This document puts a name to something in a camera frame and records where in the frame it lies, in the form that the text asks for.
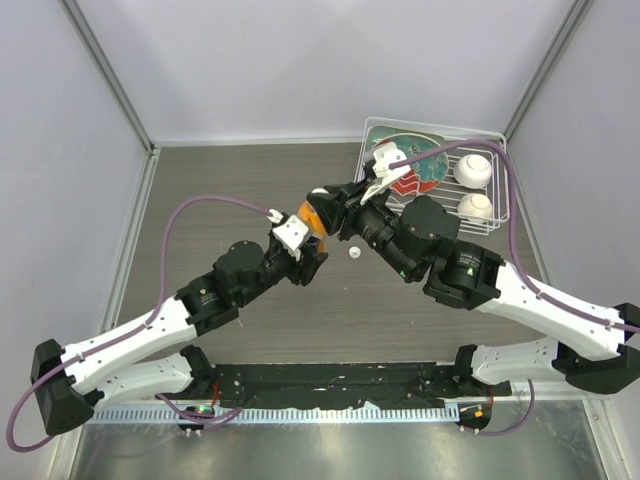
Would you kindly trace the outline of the orange juice bottle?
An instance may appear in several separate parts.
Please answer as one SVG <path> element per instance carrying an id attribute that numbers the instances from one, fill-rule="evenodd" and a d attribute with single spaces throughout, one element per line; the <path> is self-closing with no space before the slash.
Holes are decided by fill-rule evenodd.
<path id="1" fill-rule="evenodd" d="M 298 209 L 297 216 L 309 227 L 312 236 L 318 240 L 318 251 L 325 252 L 328 234 L 313 206 L 308 201 L 303 202 Z"/>

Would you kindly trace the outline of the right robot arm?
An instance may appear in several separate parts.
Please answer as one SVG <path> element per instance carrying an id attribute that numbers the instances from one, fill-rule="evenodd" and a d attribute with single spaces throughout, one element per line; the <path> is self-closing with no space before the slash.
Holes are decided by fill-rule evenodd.
<path id="1" fill-rule="evenodd" d="M 639 310 L 601 307 L 528 276 L 499 254 L 458 237 L 460 220 L 437 201 L 418 196 L 401 213 L 385 194 L 364 196 L 364 182 L 328 186 L 307 196 L 326 232 L 361 237 L 407 283 L 422 282 L 436 302 L 491 313 L 541 333 L 531 342 L 461 347 L 451 371 L 457 391 L 477 393 L 505 381 L 564 380 L 611 395 L 639 378 L 639 352 L 627 345 Z"/>

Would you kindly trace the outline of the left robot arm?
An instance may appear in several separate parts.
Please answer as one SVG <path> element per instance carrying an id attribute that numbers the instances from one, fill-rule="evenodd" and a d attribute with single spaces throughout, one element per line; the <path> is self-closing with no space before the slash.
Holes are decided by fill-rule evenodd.
<path id="1" fill-rule="evenodd" d="M 262 249 L 239 241 L 210 272 L 164 300 L 159 311 L 138 317 L 76 344 L 49 339 L 36 346 L 31 381 L 47 435 L 69 432 L 89 420 L 106 399 L 108 381 L 125 389 L 125 367 L 159 350 L 193 340 L 235 320 L 247 306 L 281 280 L 306 286 L 327 260 L 324 243 L 310 237 L 290 254 L 275 237 Z"/>

